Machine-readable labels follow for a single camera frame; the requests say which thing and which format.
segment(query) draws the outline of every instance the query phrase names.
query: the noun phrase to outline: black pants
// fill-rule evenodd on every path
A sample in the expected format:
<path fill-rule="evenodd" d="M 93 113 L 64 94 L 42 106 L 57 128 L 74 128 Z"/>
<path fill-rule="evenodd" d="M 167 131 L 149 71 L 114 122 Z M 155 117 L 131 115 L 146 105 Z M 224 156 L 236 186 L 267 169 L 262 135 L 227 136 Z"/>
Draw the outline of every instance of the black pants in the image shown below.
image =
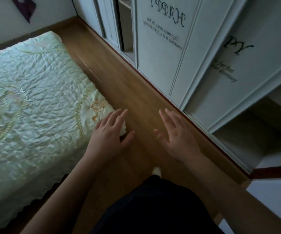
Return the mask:
<path fill-rule="evenodd" d="M 91 233 L 223 233 L 190 189 L 152 175 L 104 213 Z"/>

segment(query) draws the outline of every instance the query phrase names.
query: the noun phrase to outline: quilted bed cover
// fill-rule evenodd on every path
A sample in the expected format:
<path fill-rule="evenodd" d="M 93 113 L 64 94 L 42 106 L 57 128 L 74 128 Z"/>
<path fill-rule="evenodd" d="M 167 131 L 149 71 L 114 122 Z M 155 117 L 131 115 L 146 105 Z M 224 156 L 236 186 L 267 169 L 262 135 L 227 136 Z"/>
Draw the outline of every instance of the quilted bed cover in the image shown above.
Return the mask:
<path fill-rule="evenodd" d="M 55 33 L 0 51 L 0 228 L 71 172 L 111 111 Z"/>

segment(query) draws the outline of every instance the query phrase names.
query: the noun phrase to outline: left hand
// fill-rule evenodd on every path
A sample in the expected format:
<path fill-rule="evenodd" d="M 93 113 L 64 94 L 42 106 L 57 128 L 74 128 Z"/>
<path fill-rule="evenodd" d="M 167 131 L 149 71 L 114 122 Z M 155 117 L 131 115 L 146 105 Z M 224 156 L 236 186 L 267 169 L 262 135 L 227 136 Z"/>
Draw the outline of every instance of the left hand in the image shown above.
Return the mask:
<path fill-rule="evenodd" d="M 127 113 L 127 109 L 123 112 L 118 109 L 97 123 L 84 158 L 101 167 L 131 144 L 135 137 L 135 131 L 131 131 L 122 142 L 120 142 L 119 136 Z"/>

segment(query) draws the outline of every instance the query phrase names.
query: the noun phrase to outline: forearm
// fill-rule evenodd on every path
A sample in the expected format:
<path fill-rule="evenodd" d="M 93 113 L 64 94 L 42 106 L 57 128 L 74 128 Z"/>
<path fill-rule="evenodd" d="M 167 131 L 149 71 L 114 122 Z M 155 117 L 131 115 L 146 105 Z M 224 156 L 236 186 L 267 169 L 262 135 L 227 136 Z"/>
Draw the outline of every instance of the forearm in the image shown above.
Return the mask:
<path fill-rule="evenodd" d="M 185 164 L 217 201 L 235 233 L 281 233 L 281 219 L 207 157 L 189 156 Z"/>
<path fill-rule="evenodd" d="M 100 169 L 90 156 L 84 156 L 49 200 L 30 220 L 22 233 L 57 233 L 77 213 Z"/>

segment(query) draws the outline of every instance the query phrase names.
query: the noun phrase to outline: red trim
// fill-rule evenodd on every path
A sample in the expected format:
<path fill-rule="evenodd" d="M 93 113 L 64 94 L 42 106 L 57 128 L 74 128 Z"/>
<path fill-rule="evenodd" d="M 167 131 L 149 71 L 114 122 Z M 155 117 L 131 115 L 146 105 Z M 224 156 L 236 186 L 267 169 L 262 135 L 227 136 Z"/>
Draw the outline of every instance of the red trim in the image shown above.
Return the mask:
<path fill-rule="evenodd" d="M 281 178 L 281 166 L 253 169 L 253 172 L 251 173 L 251 178 L 252 179 Z"/>
<path fill-rule="evenodd" d="M 81 20 L 81 22 L 83 23 L 83 24 L 85 24 L 87 27 L 89 27 L 92 31 L 94 31 L 95 32 L 95 34 L 98 36 L 98 37 L 100 37 L 109 47 L 111 47 L 115 52 L 116 52 L 116 50 L 105 40 L 105 39 L 103 39 L 91 26 L 89 26 L 83 19 L 81 19 L 81 17 L 80 16 L 78 16 L 79 17 L 79 19 Z M 118 54 L 118 56 L 120 56 L 127 64 L 129 64 L 131 67 L 132 67 L 132 69 L 133 70 L 135 70 L 135 72 L 137 73 L 137 74 L 139 74 L 158 94 L 160 94 L 164 99 L 166 99 L 170 104 L 172 104 L 171 102 L 170 102 L 170 100 L 167 98 L 167 97 L 165 97 L 148 79 L 146 79 L 142 74 L 140 74 L 139 72 L 138 72 L 138 70 L 137 69 L 135 69 L 135 67 L 128 61 L 128 60 L 126 60 L 123 56 L 121 56 L 120 54 Z M 246 175 L 249 179 L 251 179 L 251 176 L 243 169 L 243 168 L 241 168 L 234 160 L 232 160 L 220 147 L 218 147 L 217 146 L 217 144 L 215 144 L 212 140 L 210 140 L 209 138 L 208 138 L 208 135 L 207 134 L 205 134 L 202 130 L 200 130 L 191 120 L 190 120 L 190 118 L 188 118 L 182 111 L 180 111 L 177 107 L 174 107 L 183 117 L 185 117 L 190 123 L 191 123 L 191 125 L 193 125 L 200 133 L 202 133 L 203 135 L 205 135 L 205 137 L 221 152 L 221 153 L 223 153 L 238 169 L 240 169 L 240 171 L 242 172 L 242 173 L 244 173 L 244 175 Z"/>

